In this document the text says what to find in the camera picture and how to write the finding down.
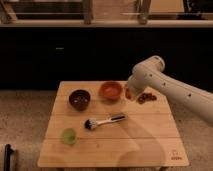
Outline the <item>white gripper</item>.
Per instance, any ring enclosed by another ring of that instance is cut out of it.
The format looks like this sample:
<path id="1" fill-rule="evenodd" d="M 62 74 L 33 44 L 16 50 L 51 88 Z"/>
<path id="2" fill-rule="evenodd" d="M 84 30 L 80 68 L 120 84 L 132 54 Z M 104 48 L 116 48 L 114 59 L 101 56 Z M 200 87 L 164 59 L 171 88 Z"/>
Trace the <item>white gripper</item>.
<path id="1" fill-rule="evenodd" d="M 127 87 L 131 92 L 131 101 L 136 101 L 139 98 L 139 94 L 143 93 L 147 85 L 142 84 L 133 75 L 127 80 Z"/>

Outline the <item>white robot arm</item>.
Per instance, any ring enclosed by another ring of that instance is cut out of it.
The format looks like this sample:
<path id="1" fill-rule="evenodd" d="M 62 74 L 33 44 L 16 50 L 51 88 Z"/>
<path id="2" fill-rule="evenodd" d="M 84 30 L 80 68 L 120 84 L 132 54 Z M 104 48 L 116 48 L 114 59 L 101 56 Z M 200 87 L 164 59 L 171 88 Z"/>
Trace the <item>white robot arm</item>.
<path id="1" fill-rule="evenodd" d="M 163 73 L 164 69 L 165 62 L 157 55 L 137 63 L 127 81 L 131 94 L 138 96 L 149 86 L 182 103 L 213 127 L 213 93 L 171 78 Z"/>

